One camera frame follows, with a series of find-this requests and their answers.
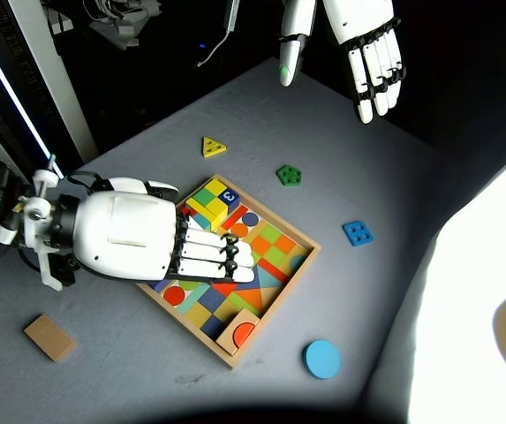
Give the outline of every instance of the light blue circular piece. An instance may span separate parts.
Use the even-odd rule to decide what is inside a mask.
[[[304,350],[304,362],[307,370],[317,378],[331,378],[341,368],[341,354],[331,342],[316,340]]]

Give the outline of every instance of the led light strip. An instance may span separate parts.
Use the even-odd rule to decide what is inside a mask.
[[[42,141],[41,135],[37,132],[36,128],[34,128],[33,122],[31,121],[31,119],[29,118],[29,116],[27,115],[27,113],[25,112],[25,109],[23,108],[23,105],[21,104],[21,102],[19,101],[19,98],[17,97],[17,95],[13,91],[13,88],[11,87],[11,84],[9,83],[9,81],[7,80],[7,78],[5,78],[5,74],[2,71],[1,67],[0,67],[0,80],[2,81],[2,84],[5,87],[5,91],[7,91],[7,94],[13,100],[13,104],[15,105],[15,107],[17,108],[17,110],[19,111],[19,114],[21,115],[21,117],[25,121],[26,126],[29,128],[29,131],[31,131],[31,134],[33,135],[33,137],[36,140],[37,144],[41,148],[42,153],[44,153],[47,156],[47,159],[50,159],[49,149],[44,144],[44,141]],[[62,174],[62,172],[60,171],[60,169],[58,168],[58,165],[56,163],[54,164],[53,170],[58,175],[59,178],[63,178],[64,177],[63,174]]]

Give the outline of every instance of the table surface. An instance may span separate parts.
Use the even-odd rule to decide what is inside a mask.
[[[201,156],[207,135],[229,146]],[[10,252],[0,264],[0,422],[133,422],[236,405],[353,404],[408,284],[422,180],[440,161],[381,118],[360,124],[352,103],[305,75],[280,87],[270,59],[97,158],[85,169],[177,185],[189,193],[216,172],[318,241],[321,254],[242,362],[229,370],[134,285],[86,271],[63,292]],[[300,168],[300,187],[275,171]],[[63,183],[62,192],[83,195]],[[342,225],[366,222],[370,245]],[[79,344],[52,362],[23,329],[48,314]],[[319,381],[301,353],[337,345],[339,375]]]

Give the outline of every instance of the green pentagon piece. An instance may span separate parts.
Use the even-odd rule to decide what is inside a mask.
[[[302,182],[302,171],[290,165],[284,165],[276,175],[284,186],[299,186]]]

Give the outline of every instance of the white robotic hand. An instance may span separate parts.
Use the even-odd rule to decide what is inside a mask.
[[[88,172],[76,174],[96,178],[87,186],[69,177],[87,187],[90,195],[85,200],[61,195],[52,208],[37,210],[38,205],[48,203],[37,190],[38,197],[28,199],[25,206],[26,245],[39,254],[44,284],[62,290],[51,276],[46,258],[48,253],[67,247],[72,248],[80,265],[104,277],[253,281],[251,247],[232,234],[220,237],[204,231],[190,216],[177,214],[173,203],[176,187],[132,178],[102,179]]]
[[[360,120],[385,115],[397,102],[405,66],[397,45],[391,0],[322,0],[337,42],[346,50]],[[312,32],[316,0],[289,0],[282,22],[280,81],[289,86]]]

